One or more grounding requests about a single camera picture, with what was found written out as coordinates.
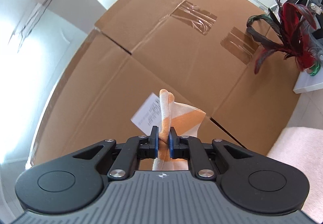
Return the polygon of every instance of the red feather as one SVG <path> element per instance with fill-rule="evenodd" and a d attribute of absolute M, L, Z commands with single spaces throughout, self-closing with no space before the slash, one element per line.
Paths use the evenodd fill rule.
<path fill-rule="evenodd" d="M 260 42 L 264 47 L 256 60 L 255 74 L 259 72 L 264 60 L 274 52 L 285 53 L 285 59 L 295 57 L 297 66 L 300 70 L 310 68 L 316 61 L 310 50 L 309 36 L 303 34 L 301 31 L 301 25 L 304 21 L 308 21 L 310 26 L 314 29 L 316 28 L 312 13 L 304 5 L 292 4 L 289 2 L 285 2 L 281 5 L 280 0 L 276 1 L 279 6 L 278 14 L 280 22 L 273 13 L 269 13 L 271 17 L 269 19 L 265 17 L 266 15 L 258 15 L 250 17 L 247 21 L 247 31 L 253 36 L 255 41 Z M 268 40 L 252 28 L 252 22 L 259 20 L 260 18 L 266 19 L 283 44 L 277 44 Z"/>

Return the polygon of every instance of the packing tape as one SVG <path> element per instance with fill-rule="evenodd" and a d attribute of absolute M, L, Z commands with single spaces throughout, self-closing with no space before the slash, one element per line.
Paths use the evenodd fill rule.
<path fill-rule="evenodd" d="M 251 37 L 236 27 L 233 27 L 220 44 L 246 65 L 259 47 Z"/>
<path fill-rule="evenodd" d="M 181 3 L 171 16 L 191 26 L 203 35 L 208 34 L 217 19 L 217 16 L 188 1 Z"/>

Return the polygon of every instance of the gray gripper base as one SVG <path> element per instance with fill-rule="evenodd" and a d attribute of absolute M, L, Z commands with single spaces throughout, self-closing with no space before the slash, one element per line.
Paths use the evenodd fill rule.
<path fill-rule="evenodd" d="M 322 0 L 307 0 L 306 6 L 308 8 L 310 8 L 311 3 L 314 3 L 316 5 L 320 5 L 322 3 Z M 322 52 L 323 51 L 322 39 L 317 40 L 317 39 L 315 39 L 313 37 L 313 34 L 312 33 L 314 32 L 314 29 L 309 25 L 308 22 L 304 22 L 303 23 L 303 26 L 304 26 L 306 32 L 309 33 L 309 36 L 310 36 L 310 45 L 311 45 L 312 49 L 315 52 Z"/>
<path fill-rule="evenodd" d="M 136 171 L 114 181 L 88 207 L 64 215 L 25 212 L 14 224 L 301 224 L 315 223 L 303 212 L 255 215 L 231 204 L 214 182 L 190 171 Z"/>

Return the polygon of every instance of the metal screw head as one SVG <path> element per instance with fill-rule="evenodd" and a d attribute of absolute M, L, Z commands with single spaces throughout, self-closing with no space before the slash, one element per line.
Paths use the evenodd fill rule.
<path fill-rule="evenodd" d="M 202 169 L 199 171 L 199 176 L 201 177 L 212 177 L 214 172 L 210 169 Z"/>
<path fill-rule="evenodd" d="M 112 177 L 123 177 L 126 174 L 122 169 L 114 169 L 110 172 Z"/>

